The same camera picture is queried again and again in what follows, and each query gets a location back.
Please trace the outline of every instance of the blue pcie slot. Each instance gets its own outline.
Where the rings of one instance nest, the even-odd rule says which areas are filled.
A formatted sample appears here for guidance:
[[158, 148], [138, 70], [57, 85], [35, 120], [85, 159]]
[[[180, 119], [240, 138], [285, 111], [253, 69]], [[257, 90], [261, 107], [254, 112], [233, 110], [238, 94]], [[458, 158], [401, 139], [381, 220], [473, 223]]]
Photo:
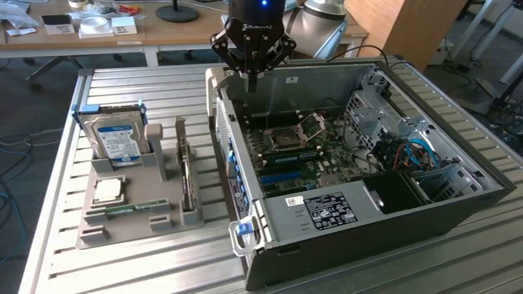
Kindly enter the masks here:
[[298, 178], [300, 176], [300, 171], [293, 171], [292, 173], [281, 173], [278, 175], [260, 176], [260, 184], [272, 184], [276, 182], [285, 181], [288, 179]]

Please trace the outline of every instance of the metal slatted surface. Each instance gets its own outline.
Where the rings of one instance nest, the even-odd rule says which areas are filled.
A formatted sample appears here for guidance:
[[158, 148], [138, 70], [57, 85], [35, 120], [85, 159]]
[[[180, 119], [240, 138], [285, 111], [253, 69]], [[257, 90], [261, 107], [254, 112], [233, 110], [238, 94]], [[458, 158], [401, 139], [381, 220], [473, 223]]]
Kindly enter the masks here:
[[[205, 226], [75, 250], [91, 150], [74, 129], [70, 149], [63, 154], [67, 161], [34, 284], [37, 293], [244, 292], [241, 264], [232, 254], [226, 233], [224, 195], [205, 117], [204, 70], [210, 66], [216, 65], [97, 70], [77, 94], [89, 104], [117, 105], [142, 100], [149, 122], [161, 123], [165, 128], [162, 146], [176, 143], [173, 116], [185, 117], [188, 140], [197, 150]], [[258, 293], [509, 293], [523, 286], [521, 159], [410, 68], [400, 65], [394, 72], [517, 184], [517, 190], [445, 236]], [[417, 113], [397, 93], [390, 99], [406, 115]]]

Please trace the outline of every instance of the robotic arm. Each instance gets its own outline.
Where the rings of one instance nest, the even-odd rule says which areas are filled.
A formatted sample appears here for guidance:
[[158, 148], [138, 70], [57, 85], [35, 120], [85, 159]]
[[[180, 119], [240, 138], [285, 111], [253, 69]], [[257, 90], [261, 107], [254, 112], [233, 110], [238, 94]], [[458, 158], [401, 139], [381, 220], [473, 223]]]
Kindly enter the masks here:
[[210, 46], [245, 79], [246, 92], [254, 92], [257, 78], [293, 50], [314, 58], [333, 55], [346, 29], [344, 16], [342, 0], [308, 0], [288, 11], [285, 0], [230, 0], [224, 30], [212, 35]]
[[[230, 0], [224, 30], [210, 37], [210, 46], [226, 65], [246, 79], [248, 92], [256, 80], [272, 70], [296, 48], [284, 32], [285, 0]], [[230, 52], [232, 41], [238, 54]]]

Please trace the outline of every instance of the desk lamp base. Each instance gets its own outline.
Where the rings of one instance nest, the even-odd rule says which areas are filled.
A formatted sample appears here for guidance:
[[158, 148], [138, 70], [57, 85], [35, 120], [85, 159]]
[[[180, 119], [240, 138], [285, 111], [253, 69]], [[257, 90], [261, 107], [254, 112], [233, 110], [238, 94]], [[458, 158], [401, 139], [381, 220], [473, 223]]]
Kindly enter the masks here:
[[173, 5], [168, 5], [156, 10], [156, 16], [160, 20], [168, 21], [169, 23], [188, 23], [198, 17], [198, 13], [186, 6], [177, 6], [174, 10]]

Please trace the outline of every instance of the tape roll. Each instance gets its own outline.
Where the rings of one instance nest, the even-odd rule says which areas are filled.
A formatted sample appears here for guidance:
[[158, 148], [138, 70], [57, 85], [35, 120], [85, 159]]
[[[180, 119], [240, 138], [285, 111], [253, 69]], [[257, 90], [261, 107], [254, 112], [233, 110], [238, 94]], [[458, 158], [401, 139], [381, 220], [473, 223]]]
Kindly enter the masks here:
[[67, 0], [67, 5], [71, 8], [83, 8], [89, 4], [89, 0], [71, 1]]
[[86, 17], [79, 21], [79, 28], [81, 30], [87, 33], [93, 34], [97, 32], [105, 32], [110, 29], [107, 25], [107, 21], [102, 17]]

